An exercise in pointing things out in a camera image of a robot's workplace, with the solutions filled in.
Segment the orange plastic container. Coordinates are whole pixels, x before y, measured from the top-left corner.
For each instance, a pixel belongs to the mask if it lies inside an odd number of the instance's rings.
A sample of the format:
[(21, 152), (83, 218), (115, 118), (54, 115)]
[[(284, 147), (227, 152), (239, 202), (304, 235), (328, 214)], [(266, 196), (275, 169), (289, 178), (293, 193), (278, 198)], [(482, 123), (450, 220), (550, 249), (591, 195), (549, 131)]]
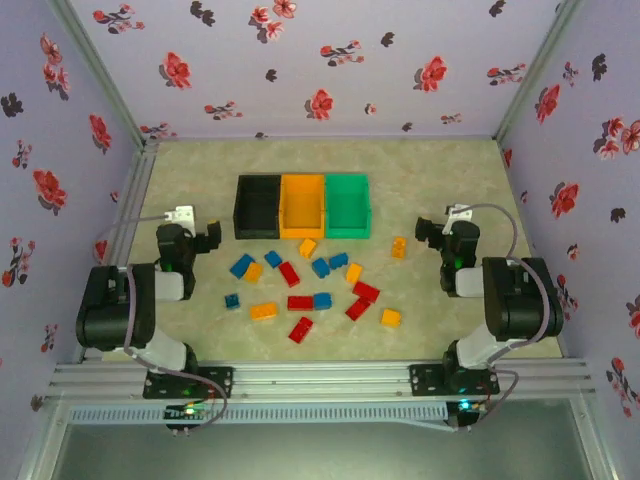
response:
[(279, 234), (282, 239), (325, 237), (325, 176), (283, 174), (280, 185)]

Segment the green plastic container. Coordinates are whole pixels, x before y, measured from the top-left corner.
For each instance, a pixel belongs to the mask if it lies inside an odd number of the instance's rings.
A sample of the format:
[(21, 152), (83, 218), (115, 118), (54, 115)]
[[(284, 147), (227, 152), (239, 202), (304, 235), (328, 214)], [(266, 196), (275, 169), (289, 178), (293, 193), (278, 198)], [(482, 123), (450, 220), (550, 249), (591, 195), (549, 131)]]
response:
[(361, 173), (325, 175), (325, 237), (368, 239), (372, 209), (369, 180)]

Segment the aluminium side rail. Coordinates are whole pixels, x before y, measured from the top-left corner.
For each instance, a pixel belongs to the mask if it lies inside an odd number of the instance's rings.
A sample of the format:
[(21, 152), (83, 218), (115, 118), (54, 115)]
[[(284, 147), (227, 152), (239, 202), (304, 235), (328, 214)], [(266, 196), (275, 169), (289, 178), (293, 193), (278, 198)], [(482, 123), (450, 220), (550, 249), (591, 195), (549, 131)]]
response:
[(120, 192), (115, 226), (107, 231), (105, 260), (108, 263), (123, 265), (128, 261), (136, 232), (133, 219), (141, 216), (157, 151), (158, 146), (152, 144), (133, 156), (125, 186)]

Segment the black plastic container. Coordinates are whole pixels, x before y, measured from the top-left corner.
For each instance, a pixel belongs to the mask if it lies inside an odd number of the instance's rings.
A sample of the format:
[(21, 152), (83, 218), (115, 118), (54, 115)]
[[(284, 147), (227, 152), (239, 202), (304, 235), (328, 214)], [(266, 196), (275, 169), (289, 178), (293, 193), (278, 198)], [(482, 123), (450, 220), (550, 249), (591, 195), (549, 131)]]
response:
[(281, 176), (240, 175), (233, 212), (237, 240), (279, 239)]

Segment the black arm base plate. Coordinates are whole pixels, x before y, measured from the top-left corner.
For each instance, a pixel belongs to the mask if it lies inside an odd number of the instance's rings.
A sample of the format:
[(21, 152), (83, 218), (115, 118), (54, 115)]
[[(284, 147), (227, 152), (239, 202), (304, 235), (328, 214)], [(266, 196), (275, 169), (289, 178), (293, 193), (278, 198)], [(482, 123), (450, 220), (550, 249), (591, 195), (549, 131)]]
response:
[[(234, 369), (229, 366), (200, 367), (197, 375), (218, 384), (231, 397)], [(220, 398), (220, 393), (209, 383), (180, 376), (147, 372), (142, 396), (144, 399), (205, 399)]]
[(413, 396), (495, 395), (500, 392), (497, 377), (489, 370), (447, 368), (442, 364), (413, 364), (408, 367)]

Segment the large blue lego brick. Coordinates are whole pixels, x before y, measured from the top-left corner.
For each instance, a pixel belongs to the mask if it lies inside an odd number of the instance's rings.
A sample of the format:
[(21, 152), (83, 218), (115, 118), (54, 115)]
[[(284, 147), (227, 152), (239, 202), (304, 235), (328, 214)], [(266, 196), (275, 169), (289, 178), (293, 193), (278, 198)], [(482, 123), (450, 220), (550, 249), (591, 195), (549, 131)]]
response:
[(249, 266), (255, 262), (255, 259), (249, 255), (242, 255), (230, 268), (230, 273), (237, 279), (242, 279), (246, 274)]

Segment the aluminium mounting rail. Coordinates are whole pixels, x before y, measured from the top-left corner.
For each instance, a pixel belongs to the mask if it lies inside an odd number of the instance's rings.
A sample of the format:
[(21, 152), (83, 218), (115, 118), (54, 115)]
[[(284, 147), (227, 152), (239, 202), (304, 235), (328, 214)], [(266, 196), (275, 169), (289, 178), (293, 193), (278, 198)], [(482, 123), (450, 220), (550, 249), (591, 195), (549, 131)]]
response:
[[(283, 402), (303, 399), (346, 402), (389, 401), (395, 397), (424, 400), (542, 399), (551, 393), (596, 391), (587, 364), (581, 359), (533, 358), (497, 362), (500, 392), (495, 395), (413, 396), (408, 367), (435, 362), (345, 361), (345, 362), (214, 362), (207, 367), (234, 369), (231, 402), (238, 399)], [(49, 398), (116, 402), (144, 399), (147, 370), (134, 362), (88, 361), (55, 368), (45, 394)]]

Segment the aluminium corner post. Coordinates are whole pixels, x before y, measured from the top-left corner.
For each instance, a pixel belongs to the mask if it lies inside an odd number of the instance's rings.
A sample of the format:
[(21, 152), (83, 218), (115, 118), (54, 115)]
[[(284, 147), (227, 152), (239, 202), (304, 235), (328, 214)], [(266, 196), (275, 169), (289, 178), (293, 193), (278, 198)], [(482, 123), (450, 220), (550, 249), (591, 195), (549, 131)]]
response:
[(536, 82), (543, 75), (555, 50), (562, 42), (563, 36), (569, 28), (573, 17), (580, 10), (585, 1), (586, 0), (562, 0), (558, 3), (554, 21), (552, 22), (544, 41), (538, 48), (534, 59), (528, 67), (521, 86), (518, 88), (495, 134), (493, 135), (493, 139), (498, 144), (506, 138), (514, 123), (519, 118), (528, 95), (534, 90)]
[(59, 23), (70, 36), (83, 61), (102, 89), (105, 98), (131, 137), (138, 151), (145, 148), (146, 141), (139, 132), (134, 118), (120, 94), (115, 82), (87, 30), (82, 25), (70, 0), (45, 0)]

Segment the aluminium lower frame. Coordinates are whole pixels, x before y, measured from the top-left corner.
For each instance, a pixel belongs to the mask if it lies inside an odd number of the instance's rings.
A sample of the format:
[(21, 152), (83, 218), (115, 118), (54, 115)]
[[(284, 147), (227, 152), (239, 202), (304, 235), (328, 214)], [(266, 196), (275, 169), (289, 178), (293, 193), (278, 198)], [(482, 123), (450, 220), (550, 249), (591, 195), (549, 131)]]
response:
[[(569, 391), (560, 396), (547, 394), (543, 397), (544, 402), (567, 401), (570, 412), (574, 419), (579, 442), (584, 451), (588, 469), (595, 480), (624, 480), (622, 468), (619, 466), (615, 454), (610, 451), (606, 444), (606, 432), (601, 426), (602, 420), (598, 417), (595, 394), (586, 391)], [(289, 398), (283, 402), (275, 399), (265, 401), (249, 401), (247, 399), (234, 400), (231, 404), (302, 404), (302, 403), (378, 403), (378, 402), (444, 402), (443, 400), (424, 400), (419, 398), (395, 397), (389, 401), (376, 400), (372, 402), (356, 402), (352, 399), (346, 402), (331, 402), (323, 400), (311, 402), (303, 399), (293, 401)], [(40, 410), (42, 418), (37, 424), (31, 440), (29, 441), (26, 456), (17, 480), (50, 480), (55, 469), (55, 465), (62, 448), (65, 432), (68, 426), (70, 409), (80, 405), (131, 405), (131, 404), (160, 404), (168, 406), (166, 401), (144, 401), (142, 399), (128, 400), (121, 402), (93, 402), (84, 400), (55, 400), (45, 404)], [(395, 422), (434, 430), (444, 431), (446, 426), (443, 422)]]

